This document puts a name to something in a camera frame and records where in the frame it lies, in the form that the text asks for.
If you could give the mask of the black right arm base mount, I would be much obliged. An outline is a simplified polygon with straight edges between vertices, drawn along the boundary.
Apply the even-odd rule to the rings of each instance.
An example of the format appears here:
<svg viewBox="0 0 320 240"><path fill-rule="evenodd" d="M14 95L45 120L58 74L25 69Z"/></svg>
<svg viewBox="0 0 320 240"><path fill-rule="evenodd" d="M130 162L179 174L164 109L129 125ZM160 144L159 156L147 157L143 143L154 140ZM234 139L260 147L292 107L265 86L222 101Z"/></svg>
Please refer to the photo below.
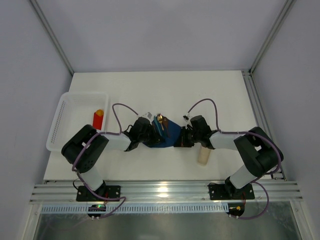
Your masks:
<svg viewBox="0 0 320 240"><path fill-rule="evenodd" d="M254 200L255 194L252 184L237 189L232 184L210 183L208 193L211 200Z"/></svg>

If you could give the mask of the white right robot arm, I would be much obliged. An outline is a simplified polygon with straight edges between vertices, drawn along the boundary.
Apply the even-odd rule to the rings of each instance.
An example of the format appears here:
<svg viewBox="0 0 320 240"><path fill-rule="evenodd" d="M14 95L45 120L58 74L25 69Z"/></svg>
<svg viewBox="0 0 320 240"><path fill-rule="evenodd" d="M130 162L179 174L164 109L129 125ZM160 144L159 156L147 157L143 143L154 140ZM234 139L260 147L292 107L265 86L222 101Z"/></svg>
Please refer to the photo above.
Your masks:
<svg viewBox="0 0 320 240"><path fill-rule="evenodd" d="M260 127L248 131L227 132L212 130L201 115L190 119L181 128L174 147L191 148L195 143L209 150L227 149L237 151L243 165L223 184L209 184L211 200L240 200L245 195L254 196L252 183L275 167L280 167L284 156L281 150Z"/></svg>

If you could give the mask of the gold fork green handle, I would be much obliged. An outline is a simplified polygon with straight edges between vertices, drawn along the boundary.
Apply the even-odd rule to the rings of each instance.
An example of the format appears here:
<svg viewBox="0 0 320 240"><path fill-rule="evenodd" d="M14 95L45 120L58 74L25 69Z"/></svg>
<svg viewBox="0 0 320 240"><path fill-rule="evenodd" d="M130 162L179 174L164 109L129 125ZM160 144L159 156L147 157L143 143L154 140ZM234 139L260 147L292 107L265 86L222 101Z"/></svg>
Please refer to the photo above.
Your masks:
<svg viewBox="0 0 320 240"><path fill-rule="evenodd" d="M158 114L156 115L156 118L157 118L158 123L159 123L160 126L161 126L162 131L164 132L164 131L165 131L165 128L164 128L164 125L163 125L163 120L164 120L164 118L163 118L162 114L161 114L161 113L158 113Z"/></svg>

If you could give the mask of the teal plastic knife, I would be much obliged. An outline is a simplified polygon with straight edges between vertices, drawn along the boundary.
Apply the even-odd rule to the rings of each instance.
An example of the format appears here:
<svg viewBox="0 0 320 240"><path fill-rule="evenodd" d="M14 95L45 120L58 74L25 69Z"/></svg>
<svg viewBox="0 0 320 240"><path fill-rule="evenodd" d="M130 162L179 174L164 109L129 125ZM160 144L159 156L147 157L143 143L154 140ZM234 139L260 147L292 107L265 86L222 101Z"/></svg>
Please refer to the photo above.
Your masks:
<svg viewBox="0 0 320 240"><path fill-rule="evenodd" d="M154 122L154 124L155 124L155 127L156 127L158 133L159 133L162 137L164 137L164 136L165 136L165 135L164 135L164 131L162 130L161 124L158 122L158 119L157 119L156 116L153 118L153 122Z"/></svg>

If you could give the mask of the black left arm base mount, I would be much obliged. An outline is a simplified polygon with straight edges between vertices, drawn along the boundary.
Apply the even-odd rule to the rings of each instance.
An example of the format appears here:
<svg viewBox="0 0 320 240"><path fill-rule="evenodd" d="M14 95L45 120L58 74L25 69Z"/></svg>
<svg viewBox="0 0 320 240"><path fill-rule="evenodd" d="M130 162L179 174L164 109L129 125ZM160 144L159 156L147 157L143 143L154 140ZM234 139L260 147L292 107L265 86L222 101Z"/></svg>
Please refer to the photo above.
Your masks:
<svg viewBox="0 0 320 240"><path fill-rule="evenodd" d="M108 198L108 202L119 202L121 196L120 185L102 185L92 194L86 186L79 186L76 195L77 202L102 202Z"/></svg>

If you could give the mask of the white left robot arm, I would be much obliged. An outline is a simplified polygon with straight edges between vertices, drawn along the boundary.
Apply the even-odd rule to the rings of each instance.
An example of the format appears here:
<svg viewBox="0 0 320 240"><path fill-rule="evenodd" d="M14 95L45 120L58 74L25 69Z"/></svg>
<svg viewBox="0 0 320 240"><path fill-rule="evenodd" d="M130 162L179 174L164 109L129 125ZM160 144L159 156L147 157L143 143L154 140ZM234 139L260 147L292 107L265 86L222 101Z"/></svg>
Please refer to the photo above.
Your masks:
<svg viewBox="0 0 320 240"><path fill-rule="evenodd" d="M98 131L87 124L62 147L61 154L72 165L71 170L95 198L119 201L119 197L108 196L105 181L95 167L103 151L130 152L140 143L152 147L164 141L154 123L145 117L139 117L132 126L120 133Z"/></svg>

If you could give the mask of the blue paper napkin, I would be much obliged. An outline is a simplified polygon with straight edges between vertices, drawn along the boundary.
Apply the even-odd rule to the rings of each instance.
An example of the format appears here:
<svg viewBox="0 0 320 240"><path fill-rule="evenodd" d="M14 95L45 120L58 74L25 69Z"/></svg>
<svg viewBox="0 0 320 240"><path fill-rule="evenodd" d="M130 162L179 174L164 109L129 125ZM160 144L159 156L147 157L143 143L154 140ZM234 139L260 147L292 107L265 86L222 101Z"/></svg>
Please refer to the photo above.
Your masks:
<svg viewBox="0 0 320 240"><path fill-rule="evenodd" d="M169 121L168 129L169 129L170 137L167 137L166 133L164 131L163 132L164 137L162 137L162 143L156 144L156 145L149 147L149 148L169 148L169 147L173 147L175 145L178 138L180 137L182 127L169 119L168 119L168 121ZM151 122L151 124L155 127L155 130L157 131L156 126L154 124L154 120Z"/></svg>

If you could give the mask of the brown wooden spoon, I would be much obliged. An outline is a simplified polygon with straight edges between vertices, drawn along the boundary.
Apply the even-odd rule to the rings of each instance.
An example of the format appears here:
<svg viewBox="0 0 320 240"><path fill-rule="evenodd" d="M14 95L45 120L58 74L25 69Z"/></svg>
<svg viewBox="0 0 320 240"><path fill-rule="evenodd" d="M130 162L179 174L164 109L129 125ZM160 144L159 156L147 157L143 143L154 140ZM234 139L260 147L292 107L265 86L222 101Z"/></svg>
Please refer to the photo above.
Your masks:
<svg viewBox="0 0 320 240"><path fill-rule="evenodd" d="M165 116L162 118L162 125L163 125L166 136L169 138L170 137L169 120Z"/></svg>

